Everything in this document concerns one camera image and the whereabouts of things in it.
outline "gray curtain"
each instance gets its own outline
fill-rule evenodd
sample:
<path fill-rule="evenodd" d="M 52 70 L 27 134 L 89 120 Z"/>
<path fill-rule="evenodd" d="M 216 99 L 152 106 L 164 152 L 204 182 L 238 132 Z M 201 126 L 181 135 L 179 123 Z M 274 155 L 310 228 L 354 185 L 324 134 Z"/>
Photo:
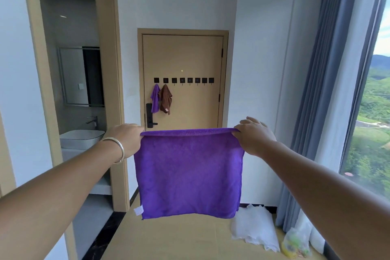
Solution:
<path fill-rule="evenodd" d="M 342 54 L 354 0 L 322 0 L 317 36 L 295 124 L 291 149 L 314 160 Z M 285 186 L 277 209 L 276 225 L 285 232 L 295 226 L 300 206 Z"/>

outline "towel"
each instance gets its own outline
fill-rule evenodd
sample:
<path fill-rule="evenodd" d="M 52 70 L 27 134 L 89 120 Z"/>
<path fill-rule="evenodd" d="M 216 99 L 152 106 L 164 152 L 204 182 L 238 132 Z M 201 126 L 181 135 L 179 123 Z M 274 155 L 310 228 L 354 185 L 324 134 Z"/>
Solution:
<path fill-rule="evenodd" d="M 134 154 L 142 218 L 188 213 L 233 218 L 244 156 L 234 130 L 143 132 Z"/>
<path fill-rule="evenodd" d="M 156 113 L 159 110 L 159 107 L 158 107 L 158 92 L 159 91 L 160 91 L 160 87 L 158 86 L 158 84 L 155 84 L 153 91 L 152 91 L 152 95 L 150 96 L 150 98 L 152 99 L 152 113 Z"/>
<path fill-rule="evenodd" d="M 165 84 L 158 93 L 161 99 L 160 110 L 170 115 L 170 105 L 172 104 L 172 94 L 170 93 L 168 86 Z"/>

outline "window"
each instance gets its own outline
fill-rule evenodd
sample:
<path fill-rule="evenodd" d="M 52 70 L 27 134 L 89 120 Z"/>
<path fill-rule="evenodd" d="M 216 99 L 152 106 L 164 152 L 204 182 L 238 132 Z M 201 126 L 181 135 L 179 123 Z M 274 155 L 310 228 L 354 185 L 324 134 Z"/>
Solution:
<path fill-rule="evenodd" d="M 382 20 L 378 15 L 373 21 L 378 37 L 367 46 L 372 58 L 361 67 L 356 86 L 340 174 L 390 200 L 390 0 L 383 9 L 384 2 L 378 8 Z"/>

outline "sky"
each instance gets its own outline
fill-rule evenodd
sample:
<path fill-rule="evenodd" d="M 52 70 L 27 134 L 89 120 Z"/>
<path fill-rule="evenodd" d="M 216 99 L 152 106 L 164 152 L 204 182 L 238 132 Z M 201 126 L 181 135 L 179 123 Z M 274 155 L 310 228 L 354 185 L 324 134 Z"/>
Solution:
<path fill-rule="evenodd" d="M 374 48 L 374 55 L 390 57 L 390 0 L 386 0 L 385 10 Z"/>

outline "white label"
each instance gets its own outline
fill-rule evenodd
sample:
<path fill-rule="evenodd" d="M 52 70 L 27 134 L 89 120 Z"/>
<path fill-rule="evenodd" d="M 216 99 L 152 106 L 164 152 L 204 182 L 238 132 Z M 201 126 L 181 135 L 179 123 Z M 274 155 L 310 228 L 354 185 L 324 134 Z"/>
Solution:
<path fill-rule="evenodd" d="M 137 216 L 141 215 L 144 212 L 144 207 L 141 205 L 138 208 L 134 209 L 134 212 Z"/>

